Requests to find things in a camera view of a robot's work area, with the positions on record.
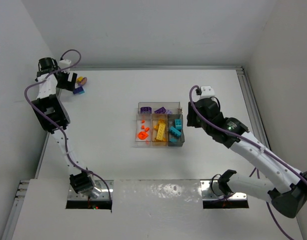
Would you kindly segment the teal square lego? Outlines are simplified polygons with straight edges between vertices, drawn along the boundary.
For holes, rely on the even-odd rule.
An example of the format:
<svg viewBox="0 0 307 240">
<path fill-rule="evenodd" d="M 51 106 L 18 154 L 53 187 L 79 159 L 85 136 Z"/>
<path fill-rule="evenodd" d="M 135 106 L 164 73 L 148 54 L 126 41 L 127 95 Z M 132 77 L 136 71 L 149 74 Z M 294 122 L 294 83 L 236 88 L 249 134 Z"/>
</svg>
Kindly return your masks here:
<svg viewBox="0 0 307 240">
<path fill-rule="evenodd" d="M 174 145 L 174 144 L 176 144 L 178 141 L 177 141 L 177 139 L 175 139 L 175 138 L 171 138 L 170 140 L 169 140 L 169 144 L 170 145 Z"/>
</svg>

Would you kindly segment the purple slope lego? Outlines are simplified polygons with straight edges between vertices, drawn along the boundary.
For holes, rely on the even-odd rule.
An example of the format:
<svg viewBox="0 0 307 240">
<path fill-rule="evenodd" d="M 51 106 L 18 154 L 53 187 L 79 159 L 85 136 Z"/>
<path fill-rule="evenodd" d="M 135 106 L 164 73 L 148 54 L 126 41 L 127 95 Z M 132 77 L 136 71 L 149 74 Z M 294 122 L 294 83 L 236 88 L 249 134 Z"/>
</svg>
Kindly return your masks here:
<svg viewBox="0 0 307 240">
<path fill-rule="evenodd" d="M 166 112 L 167 112 L 167 109 L 164 106 L 162 106 L 162 107 L 160 107 L 160 108 L 158 108 L 154 111 L 155 114 L 166 114 Z"/>
</svg>

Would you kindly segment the long yellow lego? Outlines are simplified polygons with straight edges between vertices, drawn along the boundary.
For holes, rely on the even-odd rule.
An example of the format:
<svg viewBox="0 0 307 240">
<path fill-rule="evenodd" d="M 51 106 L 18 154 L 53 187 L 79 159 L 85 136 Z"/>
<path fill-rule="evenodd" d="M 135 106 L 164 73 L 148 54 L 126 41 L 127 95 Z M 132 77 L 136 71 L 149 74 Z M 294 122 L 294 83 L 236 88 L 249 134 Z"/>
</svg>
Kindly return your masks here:
<svg viewBox="0 0 307 240">
<path fill-rule="evenodd" d="M 165 123 L 160 123 L 158 125 L 157 133 L 155 140 L 157 142 L 165 142 L 165 129 L 166 129 L 166 124 Z"/>
</svg>

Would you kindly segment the purple printed lego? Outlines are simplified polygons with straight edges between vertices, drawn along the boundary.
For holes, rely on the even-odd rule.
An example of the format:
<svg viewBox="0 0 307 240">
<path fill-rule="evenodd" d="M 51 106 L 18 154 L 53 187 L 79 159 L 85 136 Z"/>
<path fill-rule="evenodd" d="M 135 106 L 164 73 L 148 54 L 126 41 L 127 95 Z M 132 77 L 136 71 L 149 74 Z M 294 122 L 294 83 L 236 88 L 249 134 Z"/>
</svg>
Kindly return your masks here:
<svg viewBox="0 0 307 240">
<path fill-rule="evenodd" d="M 152 108 L 150 106 L 142 106 L 139 111 L 140 114 L 152 114 Z"/>
</svg>

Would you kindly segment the orange lego cluster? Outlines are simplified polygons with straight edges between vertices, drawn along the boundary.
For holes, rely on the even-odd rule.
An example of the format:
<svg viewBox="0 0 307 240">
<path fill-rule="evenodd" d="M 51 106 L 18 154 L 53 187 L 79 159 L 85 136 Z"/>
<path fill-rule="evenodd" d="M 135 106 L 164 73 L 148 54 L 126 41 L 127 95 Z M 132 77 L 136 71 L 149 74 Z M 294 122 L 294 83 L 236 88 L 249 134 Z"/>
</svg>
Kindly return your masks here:
<svg viewBox="0 0 307 240">
<path fill-rule="evenodd" d="M 149 134 L 145 131 L 140 131 L 137 135 L 140 140 L 145 140 L 148 136 Z"/>
</svg>

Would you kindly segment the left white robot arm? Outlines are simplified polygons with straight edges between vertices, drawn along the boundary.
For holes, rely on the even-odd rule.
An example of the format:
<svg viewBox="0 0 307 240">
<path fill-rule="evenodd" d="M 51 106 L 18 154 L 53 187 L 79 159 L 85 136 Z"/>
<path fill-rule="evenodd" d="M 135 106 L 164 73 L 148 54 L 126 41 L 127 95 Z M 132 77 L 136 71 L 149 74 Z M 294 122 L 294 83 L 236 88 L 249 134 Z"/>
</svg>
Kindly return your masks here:
<svg viewBox="0 0 307 240">
<path fill-rule="evenodd" d="M 61 103 L 57 89 L 73 92 L 77 74 L 70 72 L 71 61 L 57 62 L 51 57 L 38 61 L 36 82 L 39 83 L 38 96 L 31 103 L 42 128 L 49 132 L 58 144 L 69 172 L 69 182 L 76 194 L 90 195 L 95 187 L 88 168 L 75 156 L 68 137 L 70 117 Z"/>
</svg>

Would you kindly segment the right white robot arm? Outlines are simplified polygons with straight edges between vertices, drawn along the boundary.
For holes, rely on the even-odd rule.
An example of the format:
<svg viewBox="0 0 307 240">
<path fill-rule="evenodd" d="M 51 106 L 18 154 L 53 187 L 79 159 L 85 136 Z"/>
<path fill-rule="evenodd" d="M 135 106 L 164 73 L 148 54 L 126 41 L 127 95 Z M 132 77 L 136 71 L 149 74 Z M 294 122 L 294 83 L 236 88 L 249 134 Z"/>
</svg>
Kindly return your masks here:
<svg viewBox="0 0 307 240">
<path fill-rule="evenodd" d="M 271 203 L 287 218 L 295 218 L 307 201 L 307 171 L 302 172 L 261 144 L 238 119 L 224 117 L 211 98 L 188 103 L 187 126 L 202 128 L 214 141 L 237 153 L 266 179 L 252 180 L 228 169 L 217 180 L 216 193 L 242 192 Z"/>
</svg>

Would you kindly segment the lilac printed lego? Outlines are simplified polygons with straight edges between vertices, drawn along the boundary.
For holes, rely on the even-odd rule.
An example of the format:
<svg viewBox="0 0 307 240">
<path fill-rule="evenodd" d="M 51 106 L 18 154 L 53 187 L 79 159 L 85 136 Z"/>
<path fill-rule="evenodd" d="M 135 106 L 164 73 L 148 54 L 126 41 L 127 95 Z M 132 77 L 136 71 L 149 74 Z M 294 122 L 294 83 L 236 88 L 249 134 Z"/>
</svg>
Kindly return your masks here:
<svg viewBox="0 0 307 240">
<path fill-rule="evenodd" d="M 88 81 L 88 79 L 87 79 L 86 77 L 80 76 L 80 77 L 78 77 L 78 78 L 76 79 L 76 84 L 77 84 L 78 86 L 83 86 L 83 85 L 85 85 L 85 84 L 87 83 L 87 81 Z"/>
</svg>

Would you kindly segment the clear rear container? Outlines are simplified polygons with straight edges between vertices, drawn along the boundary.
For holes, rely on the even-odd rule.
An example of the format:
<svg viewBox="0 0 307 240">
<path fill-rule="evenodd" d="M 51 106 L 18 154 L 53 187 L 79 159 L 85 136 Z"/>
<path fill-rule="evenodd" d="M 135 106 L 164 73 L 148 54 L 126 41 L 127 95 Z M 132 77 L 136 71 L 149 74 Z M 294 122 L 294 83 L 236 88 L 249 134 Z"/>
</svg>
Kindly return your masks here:
<svg viewBox="0 0 307 240">
<path fill-rule="evenodd" d="M 179 101 L 139 102 L 137 106 L 137 113 L 140 114 L 140 108 L 146 106 L 152 108 L 152 114 L 154 114 L 154 111 L 160 107 L 165 107 L 167 110 L 172 111 L 172 114 L 182 114 L 182 107 Z"/>
</svg>

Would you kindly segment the grey plastic container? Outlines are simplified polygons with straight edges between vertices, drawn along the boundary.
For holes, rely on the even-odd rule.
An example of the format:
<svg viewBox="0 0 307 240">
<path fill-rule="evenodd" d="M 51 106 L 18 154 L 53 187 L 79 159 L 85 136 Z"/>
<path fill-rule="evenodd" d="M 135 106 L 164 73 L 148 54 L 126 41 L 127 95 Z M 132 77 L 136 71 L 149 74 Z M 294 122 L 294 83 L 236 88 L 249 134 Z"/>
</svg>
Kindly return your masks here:
<svg viewBox="0 0 307 240">
<path fill-rule="evenodd" d="M 169 133 L 169 128 L 171 126 L 175 127 L 175 119 L 181 119 L 182 120 L 182 125 L 183 128 L 180 131 L 181 132 L 181 137 L 176 138 L 175 136 L 171 135 Z M 184 142 L 185 142 L 185 135 L 184 135 L 184 120 L 183 120 L 183 115 L 182 114 L 169 114 L 167 116 L 167 133 L 168 133 L 168 146 L 169 147 L 182 147 Z M 170 139 L 177 139 L 176 144 L 169 144 Z"/>
</svg>

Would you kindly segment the amber plastic container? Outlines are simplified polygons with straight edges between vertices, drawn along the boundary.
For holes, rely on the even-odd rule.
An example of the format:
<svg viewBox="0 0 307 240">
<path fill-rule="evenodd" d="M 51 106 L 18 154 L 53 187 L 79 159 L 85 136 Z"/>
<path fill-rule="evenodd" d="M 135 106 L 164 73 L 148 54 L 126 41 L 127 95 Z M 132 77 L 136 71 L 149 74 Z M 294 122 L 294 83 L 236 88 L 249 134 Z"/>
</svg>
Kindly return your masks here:
<svg viewBox="0 0 307 240">
<path fill-rule="evenodd" d="M 165 120 L 165 141 L 156 141 L 157 130 L 154 129 L 154 125 L 158 122 L 159 119 Z M 168 123 L 167 123 L 167 115 L 166 114 L 152 114 L 151 116 L 151 124 L 152 124 L 152 145 L 156 147 L 165 147 L 168 145 Z"/>
</svg>

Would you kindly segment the clear front-left container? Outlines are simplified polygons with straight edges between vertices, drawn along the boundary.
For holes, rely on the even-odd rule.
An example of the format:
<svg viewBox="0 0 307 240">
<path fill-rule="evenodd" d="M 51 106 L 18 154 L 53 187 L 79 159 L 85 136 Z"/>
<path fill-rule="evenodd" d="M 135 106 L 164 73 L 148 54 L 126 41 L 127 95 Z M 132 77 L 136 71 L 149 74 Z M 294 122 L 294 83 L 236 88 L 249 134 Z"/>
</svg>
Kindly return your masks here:
<svg viewBox="0 0 307 240">
<path fill-rule="evenodd" d="M 138 113 L 136 115 L 135 124 L 136 124 L 135 142 L 137 144 L 149 145 L 152 141 L 152 130 L 153 130 L 151 114 L 140 114 L 140 113 Z M 141 132 L 141 131 L 145 131 L 145 128 L 150 128 L 150 130 L 147 132 L 149 136 L 145 140 L 140 140 L 138 138 L 138 133 Z"/>
</svg>

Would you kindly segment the white front cover panel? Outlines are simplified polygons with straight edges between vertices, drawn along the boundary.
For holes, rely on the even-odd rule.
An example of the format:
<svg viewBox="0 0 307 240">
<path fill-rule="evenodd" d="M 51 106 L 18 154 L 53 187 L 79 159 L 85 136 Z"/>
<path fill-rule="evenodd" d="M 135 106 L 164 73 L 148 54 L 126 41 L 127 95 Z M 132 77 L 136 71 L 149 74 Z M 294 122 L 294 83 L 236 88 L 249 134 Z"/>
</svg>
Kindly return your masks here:
<svg viewBox="0 0 307 240">
<path fill-rule="evenodd" d="M 113 205 L 67 209 L 66 180 L 32 179 L 15 240 L 295 240 L 295 219 L 272 220 L 264 202 L 248 208 L 205 209 L 198 180 L 115 180 Z"/>
</svg>

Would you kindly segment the rear aluminium rail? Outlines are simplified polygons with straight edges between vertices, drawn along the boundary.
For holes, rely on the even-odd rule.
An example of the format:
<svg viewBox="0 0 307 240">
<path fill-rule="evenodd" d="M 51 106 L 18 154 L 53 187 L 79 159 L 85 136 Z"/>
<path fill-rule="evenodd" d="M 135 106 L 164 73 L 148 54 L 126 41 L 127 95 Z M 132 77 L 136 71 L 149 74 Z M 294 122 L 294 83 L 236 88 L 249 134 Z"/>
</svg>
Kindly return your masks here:
<svg viewBox="0 0 307 240">
<path fill-rule="evenodd" d="M 82 66 L 76 71 L 115 71 L 115 70 L 235 70 L 243 71 L 242 66 L 234 65 L 148 65 L 148 66 Z"/>
</svg>

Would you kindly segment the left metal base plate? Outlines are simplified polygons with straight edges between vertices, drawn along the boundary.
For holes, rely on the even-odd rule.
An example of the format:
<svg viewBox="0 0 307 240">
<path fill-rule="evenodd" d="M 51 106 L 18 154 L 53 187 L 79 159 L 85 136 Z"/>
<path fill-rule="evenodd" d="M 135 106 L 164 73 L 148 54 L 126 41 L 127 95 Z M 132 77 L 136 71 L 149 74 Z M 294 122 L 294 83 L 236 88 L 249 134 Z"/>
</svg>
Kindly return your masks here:
<svg viewBox="0 0 307 240">
<path fill-rule="evenodd" d="M 72 186 L 69 186 L 67 200 L 68 201 L 108 201 L 109 200 L 109 192 L 110 195 L 113 196 L 113 188 L 114 181 L 113 180 L 105 180 L 108 188 L 101 180 L 95 180 L 95 187 L 86 193 L 76 193 Z"/>
</svg>

